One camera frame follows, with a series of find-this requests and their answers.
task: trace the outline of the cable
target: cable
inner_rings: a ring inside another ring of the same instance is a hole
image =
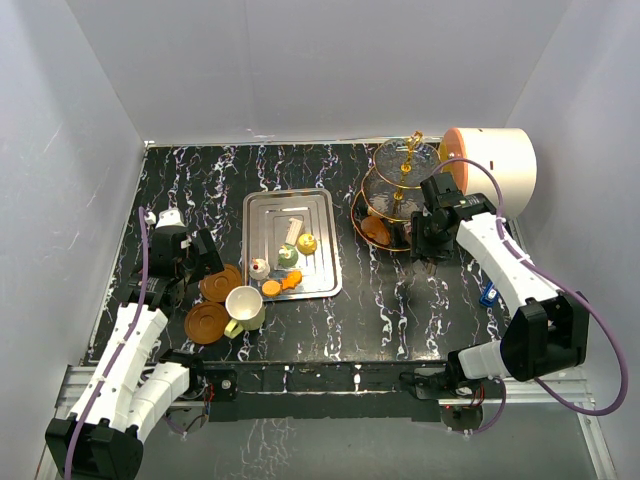
[[[498,408],[498,411],[496,412],[496,414],[493,416],[493,418],[489,423],[481,426],[480,428],[478,428],[478,430],[472,430],[471,433],[478,434],[478,433],[486,432],[491,427],[493,427],[502,416],[504,407],[507,404],[507,387],[505,386],[501,378],[496,377],[494,378],[494,380],[500,384],[500,395],[501,395],[500,407]]]
[[[491,180],[491,183],[493,184],[493,187],[496,189],[496,193],[498,194],[498,208],[496,209],[496,230],[498,232],[498,237],[500,237],[500,240],[504,240],[505,239],[505,231],[504,231],[504,226],[502,225],[503,212],[504,212],[504,197],[502,196],[502,190],[500,190],[500,186],[498,185],[498,181],[489,172],[489,170],[487,170],[485,167],[480,165],[478,162],[474,162],[473,160],[469,160],[467,158],[453,158],[451,160],[447,160],[446,162],[443,162],[440,165],[438,165],[431,172],[430,176],[435,175],[440,170],[442,170],[445,166],[447,166],[447,165],[449,165],[451,163],[455,163],[455,162],[465,162],[465,163],[468,163],[470,165],[473,165],[474,167],[477,167],[480,170],[482,170],[484,172],[484,174],[489,178],[489,180]],[[573,289],[565,286],[563,283],[561,283],[558,280],[556,280],[549,273],[547,273],[544,270],[541,270],[540,268],[536,267],[533,263],[531,263],[531,262],[529,262],[527,260],[521,259],[522,258],[521,255],[513,247],[513,245],[511,245],[510,241],[505,241],[503,243],[504,243],[504,246],[509,251],[509,253],[511,253],[511,255],[513,255],[517,260],[519,260],[522,263],[522,265],[527,267],[527,269],[529,269],[530,271],[532,271],[536,275],[538,275],[538,276],[544,278],[545,280],[548,280],[549,282],[551,282],[554,285],[556,285],[558,288],[560,288],[560,290],[562,290],[563,292],[565,292],[566,294],[571,296],[575,301],[577,301],[584,309],[586,309],[591,314],[591,316],[595,319],[595,321],[598,323],[598,325],[600,325],[600,328],[602,329],[602,331],[604,332],[606,337],[609,339],[609,342],[611,343],[611,346],[613,347],[613,351],[616,354],[616,358],[618,359],[618,365],[620,367],[620,390],[618,391],[618,396],[613,401],[613,403],[611,403],[611,405],[609,405],[608,407],[599,409],[599,410],[588,410],[586,408],[578,407],[578,406],[574,405],[573,403],[571,403],[571,402],[565,400],[564,398],[562,398],[560,395],[558,395],[556,392],[554,392],[551,389],[551,387],[549,387],[545,382],[543,382],[539,378],[534,378],[534,380],[549,395],[551,395],[554,399],[556,399],[562,405],[564,405],[565,407],[573,410],[574,412],[578,412],[578,413],[581,413],[583,415],[590,415],[590,416],[594,416],[594,417],[601,417],[601,416],[609,415],[610,413],[615,412],[618,408],[620,408],[620,406],[624,402],[625,397],[627,396],[627,391],[629,389],[629,367],[627,366],[627,360],[626,360],[626,358],[624,356],[624,353],[622,352],[622,346],[620,345],[618,340],[615,338],[615,336],[613,334],[613,331],[611,330],[611,327],[606,322],[606,320],[600,315],[600,313],[598,313],[595,310],[595,308],[593,308],[576,291],[574,291]]]
[[[149,238],[147,236],[147,224],[144,221],[145,210],[144,207],[140,207],[138,209],[138,220],[140,222],[140,234],[142,235],[142,282],[140,283],[140,298],[138,299],[138,307],[136,308],[136,313],[133,316],[133,321],[131,322],[129,329],[124,334],[124,341],[129,340],[129,337],[133,335],[133,332],[136,329],[138,324],[138,319],[140,318],[140,314],[142,313],[142,307],[144,306],[144,297],[147,293],[147,282],[149,279]],[[109,359],[107,366],[102,372],[102,377],[104,379],[107,378],[109,372],[113,368],[113,365],[116,363],[120,352],[122,352],[124,348],[124,343],[120,343],[113,355]],[[64,478],[65,480],[71,480],[71,469],[73,466],[73,454],[76,450],[76,446],[78,444],[78,437],[80,437],[80,431],[82,430],[82,426],[87,421],[87,417],[89,416],[89,412],[91,412],[91,408],[93,404],[96,402],[96,399],[100,395],[100,390],[102,390],[102,386],[104,385],[104,380],[101,380],[97,383],[96,387],[93,389],[93,393],[91,397],[89,397],[89,401],[87,405],[84,407],[84,410],[80,414],[80,418],[76,423],[76,427],[73,429],[73,434],[71,435],[71,440],[69,441],[69,448],[67,449],[67,457],[64,462]]]

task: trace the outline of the tray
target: tray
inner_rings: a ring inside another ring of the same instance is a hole
[[[298,256],[292,268],[278,265],[278,250],[289,229],[289,219],[304,222],[304,231],[313,234],[318,248],[312,255]],[[242,276],[246,285],[260,290],[263,282],[249,276],[252,258],[265,258],[271,266],[269,279],[282,280],[291,270],[302,272],[302,282],[265,301],[332,297],[342,289],[336,224],[331,193],[323,188],[251,193],[244,199],[242,220]]]

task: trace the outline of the white teacup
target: white teacup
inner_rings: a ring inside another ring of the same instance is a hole
[[[224,334],[235,338],[243,330],[257,330],[264,323],[265,307],[262,294],[249,286],[236,287],[227,296],[224,303],[231,320]]]

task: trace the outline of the marble surface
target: marble surface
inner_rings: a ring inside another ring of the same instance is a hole
[[[262,329],[194,345],[184,331],[197,285],[169,318],[152,360],[167,348],[199,351],[212,361],[440,360],[451,350],[499,339],[508,312],[478,303],[487,277],[466,252],[414,271],[408,253],[379,251],[354,231],[350,206],[372,164],[374,144],[162,147],[148,150],[134,209],[184,212],[190,231],[207,227],[225,263],[241,264],[242,202],[256,191],[321,187],[333,196],[343,289],[333,298],[267,305]],[[107,301],[84,364],[100,359],[113,329],[118,291],[139,260],[137,215],[128,219]]]

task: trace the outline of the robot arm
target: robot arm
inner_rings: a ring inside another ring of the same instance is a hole
[[[146,220],[155,223],[152,215]],[[186,287],[224,270],[211,233],[200,230],[191,240],[179,210],[160,214],[151,236],[144,305],[135,331],[125,341],[142,295],[138,270],[134,269],[122,295],[113,333],[87,388],[69,417],[53,419],[47,428],[45,440],[61,476],[78,418],[90,405],[100,382],[100,395],[88,411],[73,452],[74,479],[135,478],[149,432],[178,396],[199,386],[202,361],[170,350],[145,384],[136,389],[149,353]]]
[[[453,390],[487,377],[526,381],[583,363],[588,312],[507,251],[486,197],[462,195],[450,173],[436,174],[421,187],[426,211],[412,217],[413,258],[451,258],[455,239],[491,278],[512,314],[502,340],[449,353],[445,372],[433,379],[436,385]],[[505,241],[528,259],[508,234]]]

